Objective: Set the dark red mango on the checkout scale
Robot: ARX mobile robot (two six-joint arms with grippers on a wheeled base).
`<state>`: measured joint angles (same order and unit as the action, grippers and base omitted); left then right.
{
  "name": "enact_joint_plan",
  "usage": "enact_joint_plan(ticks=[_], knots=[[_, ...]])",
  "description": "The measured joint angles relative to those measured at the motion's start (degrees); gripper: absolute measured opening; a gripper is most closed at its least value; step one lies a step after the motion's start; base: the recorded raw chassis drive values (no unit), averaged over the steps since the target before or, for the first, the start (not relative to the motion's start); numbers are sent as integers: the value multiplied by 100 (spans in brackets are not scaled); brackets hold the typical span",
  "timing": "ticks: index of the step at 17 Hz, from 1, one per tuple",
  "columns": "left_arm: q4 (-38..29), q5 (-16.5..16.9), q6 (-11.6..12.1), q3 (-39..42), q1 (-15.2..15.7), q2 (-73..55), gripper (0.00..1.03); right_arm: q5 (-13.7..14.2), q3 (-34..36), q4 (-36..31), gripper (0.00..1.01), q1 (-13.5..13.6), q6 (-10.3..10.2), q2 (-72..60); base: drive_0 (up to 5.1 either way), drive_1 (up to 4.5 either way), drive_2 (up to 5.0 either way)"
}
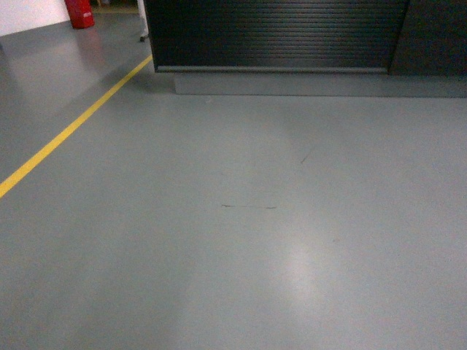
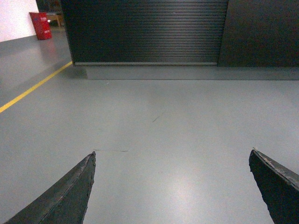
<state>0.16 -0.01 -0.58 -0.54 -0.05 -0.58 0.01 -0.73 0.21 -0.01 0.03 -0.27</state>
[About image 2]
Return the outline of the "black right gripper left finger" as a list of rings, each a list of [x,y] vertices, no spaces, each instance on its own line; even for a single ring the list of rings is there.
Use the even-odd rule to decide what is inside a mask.
[[[7,224],[82,224],[94,183],[93,151]]]

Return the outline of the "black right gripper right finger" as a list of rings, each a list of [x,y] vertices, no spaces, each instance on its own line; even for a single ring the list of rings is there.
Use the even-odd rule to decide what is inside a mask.
[[[275,224],[299,222],[299,175],[253,149],[250,171]]]

